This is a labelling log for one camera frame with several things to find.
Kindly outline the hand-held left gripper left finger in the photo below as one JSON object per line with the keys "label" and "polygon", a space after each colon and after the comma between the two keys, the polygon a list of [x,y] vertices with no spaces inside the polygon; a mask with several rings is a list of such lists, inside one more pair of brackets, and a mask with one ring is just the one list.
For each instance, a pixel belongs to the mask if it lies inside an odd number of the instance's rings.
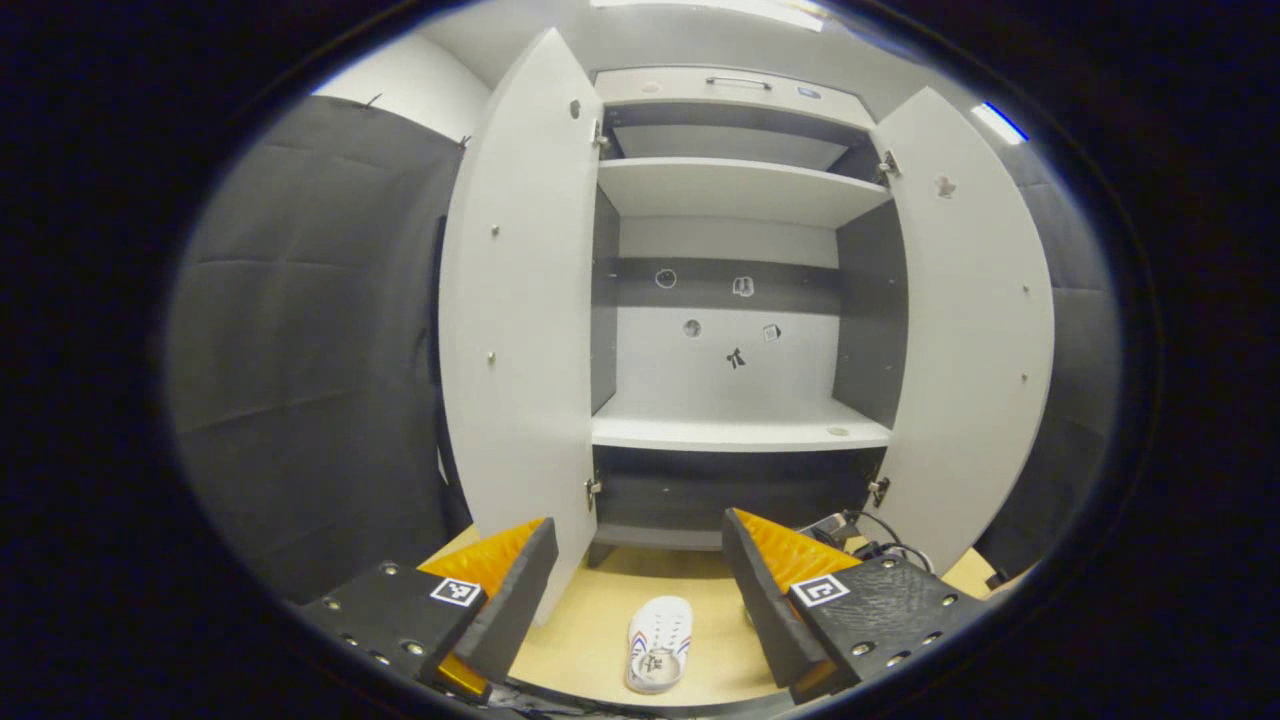
{"label": "hand-held left gripper left finger", "polygon": [[300,614],[407,682],[484,705],[507,679],[558,556],[554,519],[538,518],[417,566],[380,562]]}

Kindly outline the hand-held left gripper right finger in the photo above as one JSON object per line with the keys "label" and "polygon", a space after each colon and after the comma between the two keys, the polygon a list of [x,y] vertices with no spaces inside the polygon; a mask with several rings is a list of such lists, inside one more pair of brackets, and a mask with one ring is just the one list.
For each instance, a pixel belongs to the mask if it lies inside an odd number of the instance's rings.
{"label": "hand-held left gripper right finger", "polygon": [[911,667],[986,614],[905,557],[859,559],[741,509],[723,512],[722,551],[771,675],[799,705]]}

